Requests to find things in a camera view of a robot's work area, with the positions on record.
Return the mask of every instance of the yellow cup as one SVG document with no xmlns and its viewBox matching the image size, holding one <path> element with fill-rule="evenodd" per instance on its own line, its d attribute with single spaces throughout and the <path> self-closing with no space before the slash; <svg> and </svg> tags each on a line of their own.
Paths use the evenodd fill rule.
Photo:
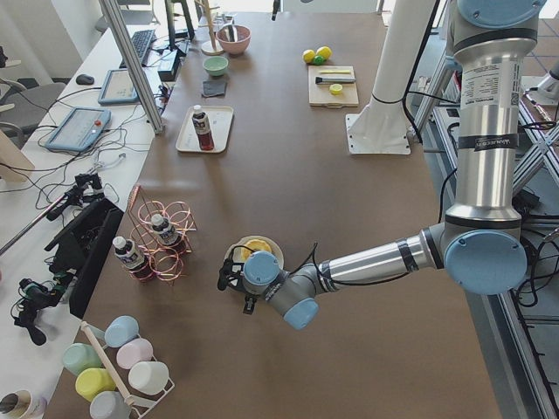
<svg viewBox="0 0 559 419">
<path fill-rule="evenodd" d="M 78 375 L 76 392 L 88 402 L 103 391 L 114 391 L 116 384 L 105 368 L 88 368 Z"/>
</svg>

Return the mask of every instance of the bowl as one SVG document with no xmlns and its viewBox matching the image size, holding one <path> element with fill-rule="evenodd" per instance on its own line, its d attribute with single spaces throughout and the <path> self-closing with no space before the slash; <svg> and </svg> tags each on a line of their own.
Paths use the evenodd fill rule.
<svg viewBox="0 0 559 419">
<path fill-rule="evenodd" d="M 229 60 L 225 57 L 209 57 L 204 61 L 204 70 L 210 76 L 223 76 L 227 72 Z"/>
<path fill-rule="evenodd" d="M 227 25 L 217 32 L 217 41 L 225 52 L 232 55 L 242 54 L 251 43 L 251 30 L 240 24 L 234 24 L 233 30 L 236 32 L 236 41 L 229 40 L 230 28 Z"/>
</svg>

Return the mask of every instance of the table surface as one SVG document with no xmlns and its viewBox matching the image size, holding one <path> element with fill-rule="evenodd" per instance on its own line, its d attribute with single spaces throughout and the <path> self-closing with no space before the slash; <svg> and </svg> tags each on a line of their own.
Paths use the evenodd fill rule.
<svg viewBox="0 0 559 419">
<path fill-rule="evenodd" d="M 130 27 L 132 32 L 139 29 L 143 27 Z M 120 62 L 121 55 L 112 34 L 107 31 L 84 60 L 76 75 L 83 72 L 91 74 L 95 77 L 93 87 L 100 87 L 107 70 L 118 68 Z M 150 85 L 156 90 L 159 85 L 156 68 L 147 68 L 146 73 Z M 77 85 L 75 78 L 72 78 L 60 97 L 88 87 L 90 86 Z M 98 95 L 99 90 L 86 90 L 63 99 L 65 105 L 55 104 L 41 125 L 57 126 L 70 112 L 70 106 L 99 107 Z M 154 134 L 141 106 L 108 108 L 112 111 L 112 119 L 107 128 L 115 129 L 124 123 L 122 128 L 126 131 L 110 134 L 98 142 L 98 145 L 105 144 L 102 148 L 106 149 L 100 154 L 100 160 L 109 163 L 115 161 L 121 153 L 126 153 L 126 158 L 115 167 L 100 170 L 99 174 L 106 185 L 107 198 L 124 210 L 128 193 L 138 178 Z M 38 129 L 23 148 L 24 154 L 35 164 L 36 169 L 56 168 L 71 159 L 69 155 L 52 153 L 40 147 L 38 143 L 44 144 L 51 131 L 51 128 Z M 70 163 L 66 170 L 61 168 L 52 173 L 35 172 L 31 179 L 39 187 L 51 183 L 53 187 L 47 188 L 46 191 L 50 192 L 50 198 L 54 200 L 69 189 L 67 185 L 73 181 L 74 176 L 87 172 L 92 166 L 93 158 L 84 157 Z M 55 188 L 58 183 L 65 185 Z M 9 192 L 27 187 L 30 188 L 26 191 Z M 27 223 L 40 214 L 41 210 L 35 208 L 38 195 L 38 190 L 31 187 L 29 182 L 0 180 L 0 216 L 5 220 L 0 229 L 0 246 L 8 243 Z M 39 205 L 47 205 L 44 196 L 40 197 Z M 71 218 L 72 209 L 67 209 L 66 223 Z M 69 313 L 68 304 L 64 304 L 64 301 L 56 307 L 42 310 L 36 320 L 36 325 L 47 336 L 47 342 L 42 347 L 37 347 L 31 342 L 25 329 L 14 326 L 10 316 L 11 306 L 20 298 L 17 289 L 22 278 L 32 278 L 39 283 L 52 278 L 44 260 L 53 255 L 56 249 L 46 252 L 43 248 L 62 227 L 61 217 L 54 222 L 42 220 L 0 257 L 0 270 L 3 274 L 0 282 L 0 328 L 3 330 L 0 356 L 4 360 L 10 360 L 10 367 L 4 369 L 0 378 L 2 396 L 20 388 L 27 388 L 35 395 L 50 399 L 62 372 L 62 354 L 73 342 L 78 330 L 79 320 Z"/>
<path fill-rule="evenodd" d="M 415 235 L 436 223 L 438 202 L 420 146 L 409 156 L 350 155 L 345 109 L 308 105 L 301 52 L 329 45 L 333 65 L 355 68 L 369 102 L 385 29 L 373 14 L 238 14 L 248 50 L 229 57 L 224 98 L 202 99 L 199 51 L 190 49 L 142 169 L 143 194 L 187 202 L 198 231 L 174 286 L 140 284 L 109 258 L 86 320 L 104 328 L 135 316 L 176 383 L 154 418 L 500 417 L 463 291 L 444 271 L 321 295 L 320 311 L 295 331 L 263 302 L 219 292 L 226 249 L 270 237 L 293 269 L 319 242 L 319 260 Z M 197 37 L 202 38 L 198 30 Z M 232 106 L 228 148 L 181 154 L 175 142 L 196 103 Z M 131 225 L 125 217 L 121 233 Z M 126 381 L 126 371 L 121 371 Z M 87 417 L 88 403 L 62 374 L 45 417 Z"/>
</svg>

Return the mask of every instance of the green bowl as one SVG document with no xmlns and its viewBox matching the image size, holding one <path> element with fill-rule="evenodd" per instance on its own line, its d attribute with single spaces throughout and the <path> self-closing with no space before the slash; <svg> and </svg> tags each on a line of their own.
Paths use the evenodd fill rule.
<svg viewBox="0 0 559 419">
<path fill-rule="evenodd" d="M 225 57 L 209 57 L 204 61 L 204 70 L 210 76 L 223 76 L 227 72 L 229 60 Z"/>
</svg>

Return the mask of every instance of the bottle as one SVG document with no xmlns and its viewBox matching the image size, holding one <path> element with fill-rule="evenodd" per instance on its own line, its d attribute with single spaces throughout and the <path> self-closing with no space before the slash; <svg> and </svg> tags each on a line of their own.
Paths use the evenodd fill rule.
<svg viewBox="0 0 559 419">
<path fill-rule="evenodd" d="M 132 276 L 140 282 L 153 279 L 154 271 L 149 257 L 136 246 L 132 240 L 117 236 L 113 239 L 114 255 L 122 262 Z"/>
<path fill-rule="evenodd" d="M 151 216 L 151 228 L 157 235 L 157 241 L 181 254 L 186 251 L 183 235 L 176 231 L 175 225 L 161 214 Z"/>
<path fill-rule="evenodd" d="M 203 151 L 213 150 L 214 144 L 213 137 L 211 136 L 210 120 L 208 120 L 208 115 L 202 110 L 200 105 L 194 105 L 192 123 L 198 137 L 200 149 Z"/>
</svg>

